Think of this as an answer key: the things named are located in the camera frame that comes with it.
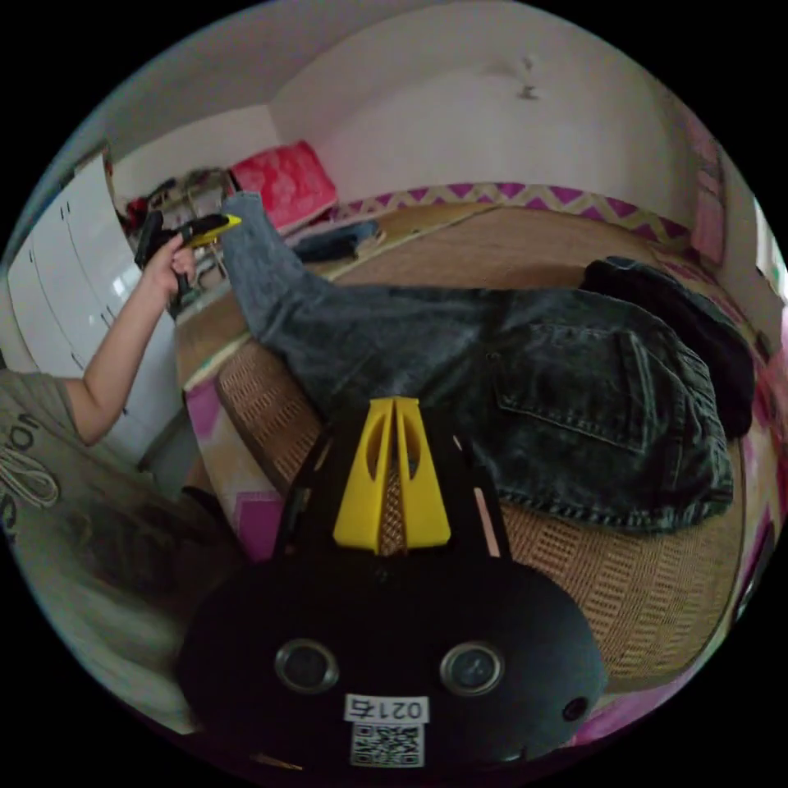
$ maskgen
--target pink chevron border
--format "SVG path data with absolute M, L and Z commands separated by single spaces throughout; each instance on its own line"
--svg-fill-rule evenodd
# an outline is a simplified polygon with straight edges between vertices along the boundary
M 648 241 L 665 246 L 676 254 L 689 254 L 691 257 L 693 252 L 690 243 L 691 230 L 688 227 L 624 200 L 567 186 L 498 182 L 418 186 L 338 204 L 332 209 L 331 217 L 344 219 L 362 213 L 376 213 L 387 208 L 446 203 L 490 203 L 568 213 L 623 227 Z

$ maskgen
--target yellow plastic piece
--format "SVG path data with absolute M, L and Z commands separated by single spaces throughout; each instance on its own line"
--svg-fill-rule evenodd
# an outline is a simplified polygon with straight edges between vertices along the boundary
M 449 541 L 451 529 L 427 443 L 419 401 L 395 397 L 394 411 L 405 543 L 409 550 L 439 547 Z M 410 477 L 409 459 L 416 465 L 413 478 Z
M 232 216 L 229 213 L 225 213 L 224 216 L 229 220 L 227 224 L 222 224 L 221 227 L 217 227 L 215 230 L 204 232 L 201 236 L 195 236 L 189 241 L 188 246 L 196 249 L 198 246 L 212 244 L 223 232 L 227 232 L 233 227 L 241 224 L 241 220 L 237 216 Z
M 340 547 L 380 549 L 380 524 L 392 464 L 394 400 L 371 400 L 334 525 Z

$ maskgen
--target back pocket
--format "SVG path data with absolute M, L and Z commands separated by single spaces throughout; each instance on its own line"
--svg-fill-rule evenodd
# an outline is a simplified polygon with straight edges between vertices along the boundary
M 644 451 L 652 408 L 634 334 L 548 324 L 517 334 L 488 353 L 501 410 Z

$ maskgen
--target qr code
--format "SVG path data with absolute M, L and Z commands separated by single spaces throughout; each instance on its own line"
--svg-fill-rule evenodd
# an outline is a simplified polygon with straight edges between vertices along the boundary
M 408 768 L 424 765 L 423 725 L 353 725 L 351 766 Z

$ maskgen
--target pink curtain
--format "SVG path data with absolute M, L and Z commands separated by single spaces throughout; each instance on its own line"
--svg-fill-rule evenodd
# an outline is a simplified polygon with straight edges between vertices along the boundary
M 690 243 L 704 262 L 721 266 L 725 244 L 725 192 L 720 151 L 697 116 L 681 102 L 679 106 L 689 144 L 698 162 L 698 195 Z

